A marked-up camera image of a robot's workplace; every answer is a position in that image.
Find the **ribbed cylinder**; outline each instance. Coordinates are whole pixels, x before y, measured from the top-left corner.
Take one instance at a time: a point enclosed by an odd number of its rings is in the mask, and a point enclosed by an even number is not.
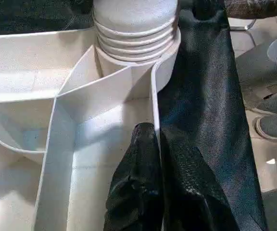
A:
[[[178,0],[94,0],[99,45],[122,61],[158,58],[173,43],[177,7]]]

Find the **black leather material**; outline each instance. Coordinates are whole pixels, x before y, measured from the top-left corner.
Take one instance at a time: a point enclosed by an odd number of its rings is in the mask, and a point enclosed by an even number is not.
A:
[[[160,231],[163,189],[153,124],[138,124],[117,167],[106,201],[104,231]]]
[[[186,132],[163,128],[161,156],[165,230],[239,231],[215,175]]]
[[[161,126],[174,125],[199,148],[239,229],[265,231],[224,3],[181,0],[180,7],[181,45],[172,78],[158,93]]]
[[[92,0],[0,0],[0,34],[84,29]]]

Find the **shoe sole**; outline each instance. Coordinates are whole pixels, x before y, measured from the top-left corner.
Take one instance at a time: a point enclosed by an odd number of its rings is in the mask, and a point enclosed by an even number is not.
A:
[[[262,128],[261,128],[261,126],[260,126],[260,121],[261,121],[262,118],[263,118],[263,117],[260,117],[260,118],[256,121],[256,123],[255,123],[255,130],[256,130],[256,132],[257,132],[261,137],[263,137],[263,138],[265,138],[265,139],[267,139],[267,140],[277,141],[277,137],[269,136],[268,134],[266,134],[266,133],[262,130]]]

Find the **gray shoe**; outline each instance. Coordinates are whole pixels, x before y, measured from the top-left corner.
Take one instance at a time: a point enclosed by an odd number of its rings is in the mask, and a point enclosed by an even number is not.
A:
[[[252,109],[252,111],[266,115],[277,115],[277,95],[263,100],[256,108]]]
[[[256,131],[268,140],[277,140],[277,115],[259,118],[255,123]]]

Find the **tiled floor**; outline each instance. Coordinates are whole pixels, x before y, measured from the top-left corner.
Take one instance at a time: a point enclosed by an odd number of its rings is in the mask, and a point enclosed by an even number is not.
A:
[[[248,20],[230,20],[230,24],[236,26],[248,23]],[[277,17],[257,20],[250,33],[257,45],[263,43],[266,39],[276,37]],[[244,32],[231,32],[231,38],[236,57],[254,47],[251,37]],[[266,192],[277,188],[277,142],[265,140],[256,133],[253,124],[262,115],[252,111],[246,111],[246,115],[261,190]]]

